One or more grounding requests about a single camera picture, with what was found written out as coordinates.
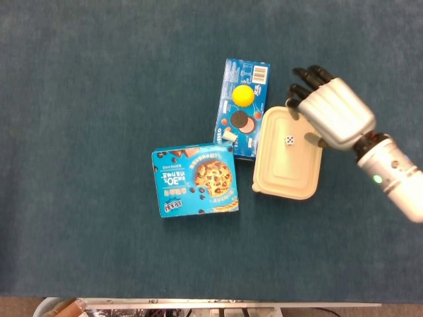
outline oreo box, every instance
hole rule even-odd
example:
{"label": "oreo box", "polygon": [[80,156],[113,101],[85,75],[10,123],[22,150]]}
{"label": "oreo box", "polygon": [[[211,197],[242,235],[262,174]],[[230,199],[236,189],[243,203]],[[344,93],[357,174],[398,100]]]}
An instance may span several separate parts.
{"label": "oreo box", "polygon": [[163,218],[238,210],[232,144],[156,149],[151,157]]}
{"label": "oreo box", "polygon": [[225,130],[238,136],[235,158],[254,160],[268,88],[270,65],[227,59],[214,131],[214,143],[222,144]]}

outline blue cookie box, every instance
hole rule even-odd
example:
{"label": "blue cookie box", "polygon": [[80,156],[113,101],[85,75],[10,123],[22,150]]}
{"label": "blue cookie box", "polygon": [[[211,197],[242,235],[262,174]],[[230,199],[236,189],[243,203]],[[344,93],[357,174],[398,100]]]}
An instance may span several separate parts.
{"label": "blue cookie box", "polygon": [[[222,135],[225,129],[230,129],[232,133],[238,135],[236,142],[233,144],[233,154],[237,159],[255,160],[256,158],[260,128],[266,105],[269,75],[269,64],[240,59],[226,60],[213,142],[217,144],[225,142],[222,139]],[[254,91],[254,101],[248,107],[238,107],[232,101],[232,92],[239,85],[248,85]],[[234,127],[231,123],[231,116],[239,110],[254,120],[255,128],[250,133],[240,131],[239,128]]]}
{"label": "blue cookie box", "polygon": [[[206,143],[154,150],[151,155],[162,218],[238,210],[233,147],[230,143]],[[219,160],[231,172],[230,188],[221,196],[211,196],[204,186],[195,185],[197,169],[205,162]]]}

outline barcode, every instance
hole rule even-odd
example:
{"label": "barcode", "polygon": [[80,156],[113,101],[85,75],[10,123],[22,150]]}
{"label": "barcode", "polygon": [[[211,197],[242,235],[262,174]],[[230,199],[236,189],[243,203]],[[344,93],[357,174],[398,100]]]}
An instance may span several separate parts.
{"label": "barcode", "polygon": [[267,79],[267,67],[265,66],[254,66],[254,71],[252,72],[252,83],[254,84],[266,84]]}

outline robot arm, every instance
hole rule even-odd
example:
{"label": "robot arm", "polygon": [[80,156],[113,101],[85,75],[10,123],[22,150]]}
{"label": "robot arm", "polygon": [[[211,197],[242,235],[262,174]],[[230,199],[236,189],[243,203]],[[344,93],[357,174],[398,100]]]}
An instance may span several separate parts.
{"label": "robot arm", "polygon": [[286,106],[301,112],[334,149],[353,150],[357,164],[406,216],[423,222],[423,173],[386,134],[374,132],[373,112],[341,79],[311,66],[293,69],[310,88],[289,87]]}

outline oreo cookie image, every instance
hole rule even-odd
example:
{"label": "oreo cookie image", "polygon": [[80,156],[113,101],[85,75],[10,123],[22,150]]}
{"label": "oreo cookie image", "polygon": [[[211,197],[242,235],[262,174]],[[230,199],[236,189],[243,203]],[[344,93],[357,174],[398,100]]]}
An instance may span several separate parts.
{"label": "oreo cookie image", "polygon": [[248,117],[242,110],[232,114],[231,124],[244,134],[252,133],[256,129],[256,121],[252,117]]}

